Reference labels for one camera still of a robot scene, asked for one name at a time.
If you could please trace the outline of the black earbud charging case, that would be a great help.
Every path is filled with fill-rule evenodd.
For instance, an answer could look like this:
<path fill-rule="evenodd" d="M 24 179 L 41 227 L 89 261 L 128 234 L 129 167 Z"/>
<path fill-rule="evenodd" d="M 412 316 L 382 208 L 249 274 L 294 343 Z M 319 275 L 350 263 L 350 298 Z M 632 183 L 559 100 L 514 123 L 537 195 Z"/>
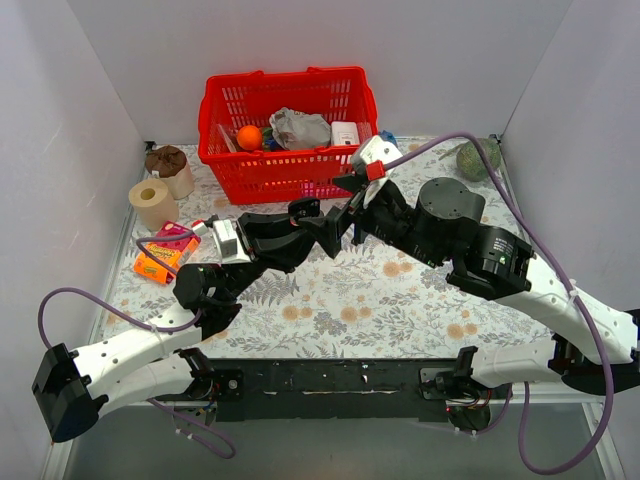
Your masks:
<path fill-rule="evenodd" d="M 297 226 L 303 218 L 315 218 L 322 215 L 320 200 L 316 197 L 303 197 L 288 205 L 288 216 L 292 225 Z"/>

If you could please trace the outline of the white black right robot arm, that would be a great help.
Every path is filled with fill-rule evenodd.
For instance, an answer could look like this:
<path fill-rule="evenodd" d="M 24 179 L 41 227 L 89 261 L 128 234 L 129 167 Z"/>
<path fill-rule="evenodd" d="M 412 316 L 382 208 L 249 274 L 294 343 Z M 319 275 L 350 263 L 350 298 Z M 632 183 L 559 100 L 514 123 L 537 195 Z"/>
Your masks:
<path fill-rule="evenodd" d="M 471 398 L 508 383 L 562 382 L 603 396 L 608 387 L 622 392 L 638 386 L 638 312 L 617 311 L 579 290 L 567 292 L 530 244 L 482 224 L 482 196 L 442 177 L 424 183 L 410 206 L 392 181 L 375 189 L 354 174 L 342 179 L 353 190 L 344 207 L 322 213 L 318 201 L 304 198 L 289 208 L 293 223 L 328 256 L 337 256 L 342 235 L 352 228 L 356 244 L 372 235 L 431 268 L 450 263 L 448 284 L 524 313 L 552 332 L 528 345 L 465 347 L 451 370 L 427 380 L 431 391 Z"/>

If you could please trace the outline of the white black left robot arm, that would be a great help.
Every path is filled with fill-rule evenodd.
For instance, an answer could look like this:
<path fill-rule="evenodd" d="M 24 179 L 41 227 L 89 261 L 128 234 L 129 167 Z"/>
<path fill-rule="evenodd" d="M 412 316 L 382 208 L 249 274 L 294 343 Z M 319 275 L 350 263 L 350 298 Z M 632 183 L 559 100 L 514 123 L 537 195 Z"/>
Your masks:
<path fill-rule="evenodd" d="M 291 273 L 316 243 L 304 228 L 322 219 L 318 201 L 290 204 L 282 214 L 244 213 L 236 220 L 212 216 L 143 237 L 140 251 L 173 278 L 175 304 L 139 321 L 79 288 L 69 293 L 101 306 L 131 329 L 101 342 L 70 349 L 47 342 L 32 392 L 50 437 L 79 437 L 108 413 L 163 395 L 200 400 L 219 388 L 197 343 L 224 331 L 240 313 L 240 295 L 267 270 Z M 182 246 L 212 234 L 222 261 L 172 266 L 153 245 Z"/>

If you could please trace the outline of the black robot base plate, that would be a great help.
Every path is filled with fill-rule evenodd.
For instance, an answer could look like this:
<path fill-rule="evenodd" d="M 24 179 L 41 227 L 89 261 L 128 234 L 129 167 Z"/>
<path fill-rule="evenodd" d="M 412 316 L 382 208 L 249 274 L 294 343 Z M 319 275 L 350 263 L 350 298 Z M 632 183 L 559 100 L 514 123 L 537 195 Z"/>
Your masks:
<path fill-rule="evenodd" d="M 192 384 L 166 400 L 201 403 L 219 422 L 414 419 L 482 430 L 490 389 L 454 375 L 453 359 L 209 359 L 193 356 Z"/>

